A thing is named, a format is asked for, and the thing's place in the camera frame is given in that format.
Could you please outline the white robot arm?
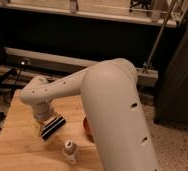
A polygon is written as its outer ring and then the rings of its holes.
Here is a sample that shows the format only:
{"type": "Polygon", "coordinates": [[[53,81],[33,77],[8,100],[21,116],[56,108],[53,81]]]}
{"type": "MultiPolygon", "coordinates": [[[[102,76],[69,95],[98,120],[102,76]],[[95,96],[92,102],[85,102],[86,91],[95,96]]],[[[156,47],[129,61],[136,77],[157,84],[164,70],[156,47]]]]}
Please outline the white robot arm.
{"type": "Polygon", "coordinates": [[[80,95],[104,171],[160,171],[138,90],[127,59],[98,62],[48,82],[36,76],[20,91],[36,121],[53,115],[51,101],[80,95]]]}

